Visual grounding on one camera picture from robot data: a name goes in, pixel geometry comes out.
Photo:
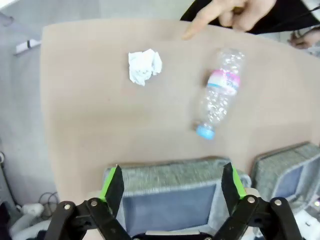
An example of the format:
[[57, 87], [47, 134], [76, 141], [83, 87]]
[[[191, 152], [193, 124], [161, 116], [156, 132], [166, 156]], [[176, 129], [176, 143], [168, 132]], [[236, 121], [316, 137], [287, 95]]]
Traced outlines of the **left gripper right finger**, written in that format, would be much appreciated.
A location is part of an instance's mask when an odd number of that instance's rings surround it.
[[223, 166], [221, 189], [229, 217], [213, 236], [215, 240], [240, 240], [248, 227], [259, 228], [266, 240], [302, 240], [289, 202], [283, 197], [269, 202], [246, 193], [237, 170]]

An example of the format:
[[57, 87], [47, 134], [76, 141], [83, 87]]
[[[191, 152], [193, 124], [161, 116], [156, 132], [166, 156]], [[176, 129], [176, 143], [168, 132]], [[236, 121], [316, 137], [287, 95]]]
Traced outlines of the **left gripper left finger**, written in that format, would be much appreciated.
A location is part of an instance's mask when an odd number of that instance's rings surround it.
[[130, 240], [117, 220], [124, 193], [124, 180], [119, 165], [110, 169], [99, 197], [76, 205], [62, 201], [52, 215], [46, 231], [47, 240], [82, 240], [88, 230], [98, 230], [104, 240]]

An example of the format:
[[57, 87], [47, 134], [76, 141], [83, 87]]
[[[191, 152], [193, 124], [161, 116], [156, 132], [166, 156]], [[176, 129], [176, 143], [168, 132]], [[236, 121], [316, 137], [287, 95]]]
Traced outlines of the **person's left hand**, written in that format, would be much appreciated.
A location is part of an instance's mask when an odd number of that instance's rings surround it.
[[314, 44], [312, 38], [313, 37], [309, 32], [301, 35], [294, 31], [291, 33], [290, 39], [287, 42], [296, 49], [304, 50], [310, 48]]

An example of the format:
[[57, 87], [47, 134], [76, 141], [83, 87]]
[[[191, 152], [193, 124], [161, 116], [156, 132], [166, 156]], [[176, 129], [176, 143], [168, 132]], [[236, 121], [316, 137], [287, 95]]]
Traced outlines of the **person's right hand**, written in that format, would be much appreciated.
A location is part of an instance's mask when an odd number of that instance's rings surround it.
[[215, 19], [223, 27], [247, 32], [270, 12], [275, 3], [275, 0], [212, 0], [196, 14], [182, 38], [191, 39]]

